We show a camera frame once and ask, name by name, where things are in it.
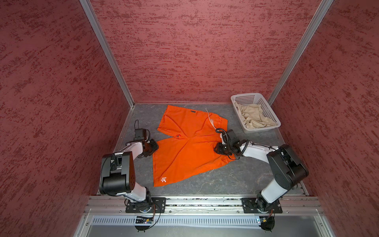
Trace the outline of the orange shorts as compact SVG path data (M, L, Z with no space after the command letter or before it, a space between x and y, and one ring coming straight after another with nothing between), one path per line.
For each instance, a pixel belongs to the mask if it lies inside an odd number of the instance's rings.
M227 127L228 120L218 114L167 106L157 129L168 138L158 141L159 149L153 154L154 186L181 182L229 164L228 157L214 151L222 141L216 129Z

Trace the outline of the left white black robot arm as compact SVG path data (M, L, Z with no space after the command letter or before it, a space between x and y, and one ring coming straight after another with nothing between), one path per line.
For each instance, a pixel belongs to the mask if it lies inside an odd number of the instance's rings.
M154 203L148 188L136 181L134 160L146 158L158 150L157 142L144 128L135 129L135 137L120 151L102 157L99 192L111 197L125 197L127 211L151 212Z

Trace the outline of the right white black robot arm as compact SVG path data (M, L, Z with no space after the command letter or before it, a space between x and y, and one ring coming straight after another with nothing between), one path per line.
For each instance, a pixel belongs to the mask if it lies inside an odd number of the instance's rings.
M241 157L253 158L268 163L273 174L272 181L261 190L256 198L245 198L242 205L245 213L280 213L279 199L309 176L309 170L295 151L287 144L266 146L249 140L240 140L231 129L217 128L222 142L214 152L230 160Z

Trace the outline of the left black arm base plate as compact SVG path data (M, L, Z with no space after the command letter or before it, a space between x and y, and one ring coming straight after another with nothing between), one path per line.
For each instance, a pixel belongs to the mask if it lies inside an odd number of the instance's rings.
M165 212L167 198L152 197L151 200L126 203L125 212L135 214L160 214Z

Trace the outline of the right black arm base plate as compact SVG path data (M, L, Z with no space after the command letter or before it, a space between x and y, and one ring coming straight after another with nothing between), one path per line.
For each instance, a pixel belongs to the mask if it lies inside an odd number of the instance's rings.
M283 213L281 204L277 199L273 203L266 202L263 198L248 197L241 199L242 208L245 214L281 214Z

